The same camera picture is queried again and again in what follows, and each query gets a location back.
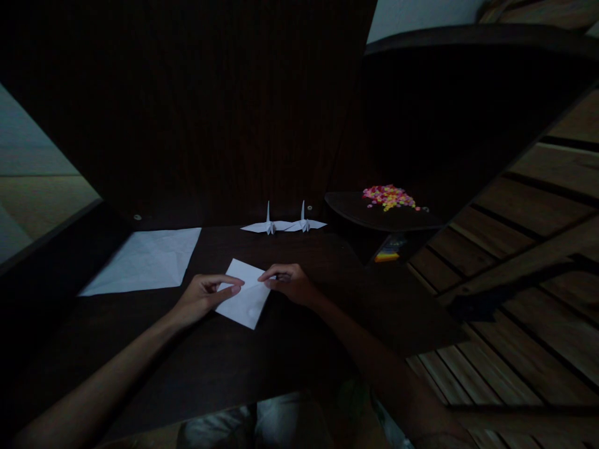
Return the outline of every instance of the dark wooden desk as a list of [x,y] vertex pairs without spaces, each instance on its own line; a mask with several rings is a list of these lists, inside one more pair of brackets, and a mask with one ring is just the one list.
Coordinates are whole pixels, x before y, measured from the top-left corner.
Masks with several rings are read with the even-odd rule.
[[[81,298],[14,389],[22,425],[106,363],[165,314],[196,273],[224,273],[237,258],[267,269],[297,262],[344,310],[402,357],[466,339],[461,329],[399,265],[388,290],[348,245],[322,229],[253,234],[205,228],[178,288]],[[137,384],[104,440],[255,402],[355,372],[341,344],[309,310],[271,293],[255,331],[211,313],[174,342]]]

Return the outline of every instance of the wooden shelf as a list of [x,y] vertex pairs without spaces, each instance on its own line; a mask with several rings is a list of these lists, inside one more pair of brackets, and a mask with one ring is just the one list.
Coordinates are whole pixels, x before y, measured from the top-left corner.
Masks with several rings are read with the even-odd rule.
[[362,192],[329,192],[325,194],[324,200],[343,218],[377,231],[397,233],[443,227],[443,222],[430,212],[408,207],[383,212],[381,205],[368,208],[371,200],[362,198]]

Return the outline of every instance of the white paper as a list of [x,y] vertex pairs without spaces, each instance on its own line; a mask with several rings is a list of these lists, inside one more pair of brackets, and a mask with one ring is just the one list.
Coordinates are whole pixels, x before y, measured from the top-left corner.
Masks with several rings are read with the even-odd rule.
[[266,232],[267,234],[273,234],[275,231],[285,231],[291,225],[292,223],[289,221],[266,221],[264,223],[250,224],[249,226],[242,228],[242,230],[256,233]]
[[[215,311],[250,329],[256,329],[266,297],[270,293],[263,282],[258,282],[258,278],[263,273],[264,271],[260,268],[233,259],[226,274],[241,279],[245,284],[238,294],[219,304]],[[231,284],[223,283],[220,284],[218,290],[221,291],[230,286]]]
[[131,234],[79,296],[179,287],[201,230]]
[[310,229],[319,229],[322,228],[323,226],[326,226],[326,223],[323,223],[322,221],[316,221],[316,220],[299,220],[296,221],[294,223],[291,224],[291,226],[287,229],[285,229],[286,232],[293,232],[293,231],[309,231]]
[[286,232],[295,232],[295,231],[308,232],[310,229],[319,229],[319,228],[322,228],[323,226],[326,226],[326,223],[323,223],[322,221],[305,219],[305,217],[304,217],[304,205],[305,204],[306,204],[305,201],[301,202],[301,218],[299,219],[299,221],[294,221],[293,223],[289,223],[289,226],[285,229]]

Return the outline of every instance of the dark wooden wall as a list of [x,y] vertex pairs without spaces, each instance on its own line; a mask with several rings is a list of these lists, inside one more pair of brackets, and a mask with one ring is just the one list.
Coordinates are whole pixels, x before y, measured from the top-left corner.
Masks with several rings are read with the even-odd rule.
[[315,217],[375,6],[14,2],[0,82],[137,229]]

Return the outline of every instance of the person's right hand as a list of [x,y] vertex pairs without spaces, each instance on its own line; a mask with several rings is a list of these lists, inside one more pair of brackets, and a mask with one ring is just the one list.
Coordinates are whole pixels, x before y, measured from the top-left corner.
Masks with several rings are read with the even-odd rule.
[[324,299],[323,294],[317,290],[298,264],[274,264],[258,280],[301,306],[312,307],[316,301]]

